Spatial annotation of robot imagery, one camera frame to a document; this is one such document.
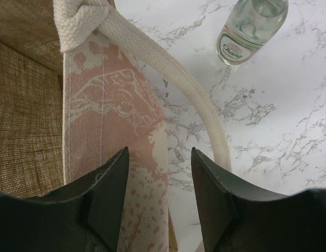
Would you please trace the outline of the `clear soda water bottle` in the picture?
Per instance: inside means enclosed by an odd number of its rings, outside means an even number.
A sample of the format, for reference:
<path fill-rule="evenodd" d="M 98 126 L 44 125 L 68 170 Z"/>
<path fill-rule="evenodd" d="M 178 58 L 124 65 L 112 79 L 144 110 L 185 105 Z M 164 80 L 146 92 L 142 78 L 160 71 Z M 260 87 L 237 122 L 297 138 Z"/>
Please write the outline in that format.
<path fill-rule="evenodd" d="M 288 1 L 237 1 L 217 39 L 220 60 L 230 66 L 249 60 L 278 32 L 288 10 Z"/>

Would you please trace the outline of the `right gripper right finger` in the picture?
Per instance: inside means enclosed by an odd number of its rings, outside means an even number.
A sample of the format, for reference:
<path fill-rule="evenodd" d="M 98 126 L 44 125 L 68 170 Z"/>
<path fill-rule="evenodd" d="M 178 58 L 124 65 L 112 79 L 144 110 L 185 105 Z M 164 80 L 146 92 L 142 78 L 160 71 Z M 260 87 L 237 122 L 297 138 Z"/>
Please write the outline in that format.
<path fill-rule="evenodd" d="M 205 251 L 326 251 L 326 189 L 278 194 L 197 149 L 191 170 Z"/>

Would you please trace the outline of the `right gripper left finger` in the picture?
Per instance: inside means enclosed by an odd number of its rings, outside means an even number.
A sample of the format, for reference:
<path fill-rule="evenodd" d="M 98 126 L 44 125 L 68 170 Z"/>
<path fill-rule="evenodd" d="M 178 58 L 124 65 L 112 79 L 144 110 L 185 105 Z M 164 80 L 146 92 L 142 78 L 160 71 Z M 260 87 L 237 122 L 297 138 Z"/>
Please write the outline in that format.
<path fill-rule="evenodd" d="M 0 192 L 0 251 L 116 251 L 129 151 L 42 197 Z"/>

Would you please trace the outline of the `brown canvas tote bag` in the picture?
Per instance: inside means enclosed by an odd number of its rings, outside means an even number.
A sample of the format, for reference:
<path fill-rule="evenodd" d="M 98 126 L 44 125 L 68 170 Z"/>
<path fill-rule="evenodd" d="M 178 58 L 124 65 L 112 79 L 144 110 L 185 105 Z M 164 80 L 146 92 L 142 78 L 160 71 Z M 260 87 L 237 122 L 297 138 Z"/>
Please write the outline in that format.
<path fill-rule="evenodd" d="M 177 251 L 163 110 L 137 60 L 174 83 L 231 167 L 194 77 L 113 1 L 0 1 L 0 192 L 42 197 L 129 151 L 116 251 Z"/>

